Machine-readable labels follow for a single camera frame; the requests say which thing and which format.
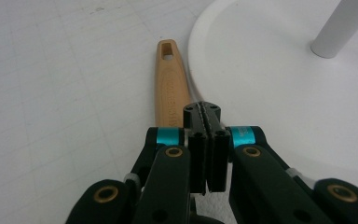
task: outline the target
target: screw hole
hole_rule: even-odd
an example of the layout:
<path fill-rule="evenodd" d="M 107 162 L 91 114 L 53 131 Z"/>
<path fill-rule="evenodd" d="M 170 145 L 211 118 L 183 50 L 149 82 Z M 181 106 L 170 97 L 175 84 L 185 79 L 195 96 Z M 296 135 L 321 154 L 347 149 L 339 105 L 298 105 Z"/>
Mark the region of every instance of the screw hole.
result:
<path fill-rule="evenodd" d="M 100 196 L 100 198 L 102 198 L 102 199 L 107 199 L 107 198 L 109 198 L 110 196 L 112 196 L 113 195 L 113 190 L 112 189 L 104 189 L 104 190 L 102 190 L 99 194 L 98 194 L 98 196 Z"/>
<path fill-rule="evenodd" d="M 118 189 L 115 186 L 104 186 L 94 193 L 94 201 L 97 203 L 109 203 L 118 195 Z"/>
<path fill-rule="evenodd" d="M 300 220 L 300 221 L 303 221 L 303 222 L 311 222 L 312 221 L 312 218 L 310 217 L 310 214 L 306 211 L 303 211 L 303 210 L 295 210 L 293 212 L 293 215 L 295 215 L 295 217 Z"/>
<path fill-rule="evenodd" d="M 250 156 L 250 157 L 259 157 L 261 155 L 261 151 L 254 147 L 244 148 L 243 153 L 245 153 L 245 155 Z"/>
<path fill-rule="evenodd" d="M 341 185 L 329 185 L 327 190 L 335 198 L 346 203 L 354 203 L 358 200 L 355 192 Z"/>
<path fill-rule="evenodd" d="M 179 147 L 170 147 L 165 151 L 165 155 L 169 157 L 180 157 L 182 154 L 183 151 Z"/>
<path fill-rule="evenodd" d="M 157 210 L 157 211 L 153 212 L 152 218 L 156 222 L 163 222 L 163 221 L 167 220 L 168 214 L 164 210 Z"/>

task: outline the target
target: grid pattern floor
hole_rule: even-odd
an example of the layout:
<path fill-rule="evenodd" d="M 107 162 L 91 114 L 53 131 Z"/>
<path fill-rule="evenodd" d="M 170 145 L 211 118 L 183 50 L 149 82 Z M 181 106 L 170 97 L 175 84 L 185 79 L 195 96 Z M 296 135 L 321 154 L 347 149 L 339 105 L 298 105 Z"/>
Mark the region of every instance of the grid pattern floor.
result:
<path fill-rule="evenodd" d="M 154 126 L 157 43 L 213 0 L 0 0 L 0 224 L 63 223 Z"/>

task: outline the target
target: brass insert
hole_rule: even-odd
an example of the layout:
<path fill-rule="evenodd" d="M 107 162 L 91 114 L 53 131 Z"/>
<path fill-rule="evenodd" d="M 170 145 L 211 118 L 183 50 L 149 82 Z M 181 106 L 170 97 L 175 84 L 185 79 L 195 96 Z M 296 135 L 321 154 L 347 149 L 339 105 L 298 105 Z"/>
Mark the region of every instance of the brass insert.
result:
<path fill-rule="evenodd" d="M 118 195 L 118 188 L 113 185 L 103 186 L 94 193 L 94 201 L 97 203 L 109 203 Z"/>
<path fill-rule="evenodd" d="M 327 189 L 331 195 L 343 202 L 354 203 L 358 200 L 356 193 L 344 186 L 329 185 Z"/>
<path fill-rule="evenodd" d="M 180 157 L 183 155 L 183 150 L 179 147 L 170 147 L 165 150 L 165 155 L 169 157 Z"/>
<path fill-rule="evenodd" d="M 243 153 L 250 157 L 259 157 L 261 155 L 261 151 L 255 147 L 245 147 Z"/>

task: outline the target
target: brush handle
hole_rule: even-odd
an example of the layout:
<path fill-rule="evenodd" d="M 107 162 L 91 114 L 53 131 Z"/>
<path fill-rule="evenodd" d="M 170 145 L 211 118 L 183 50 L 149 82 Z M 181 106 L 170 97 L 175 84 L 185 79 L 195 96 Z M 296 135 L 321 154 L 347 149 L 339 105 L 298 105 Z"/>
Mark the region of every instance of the brush handle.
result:
<path fill-rule="evenodd" d="M 183 127 L 183 107 L 190 104 L 190 94 L 174 40 L 158 42 L 155 81 L 156 126 Z"/>

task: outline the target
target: white tabletop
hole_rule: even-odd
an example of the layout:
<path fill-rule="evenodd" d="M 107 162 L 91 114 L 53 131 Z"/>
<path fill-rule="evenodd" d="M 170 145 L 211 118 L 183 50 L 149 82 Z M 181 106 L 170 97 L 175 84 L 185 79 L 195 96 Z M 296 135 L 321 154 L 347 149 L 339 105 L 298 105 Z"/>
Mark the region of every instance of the white tabletop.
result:
<path fill-rule="evenodd" d="M 305 177 L 358 186 L 358 33 L 334 59 L 310 43 L 338 1 L 216 1 L 189 40 L 199 98 L 225 125 L 260 126 Z"/>
<path fill-rule="evenodd" d="M 154 126 L 157 44 L 213 0 L 0 0 L 0 224 L 64 223 Z"/>

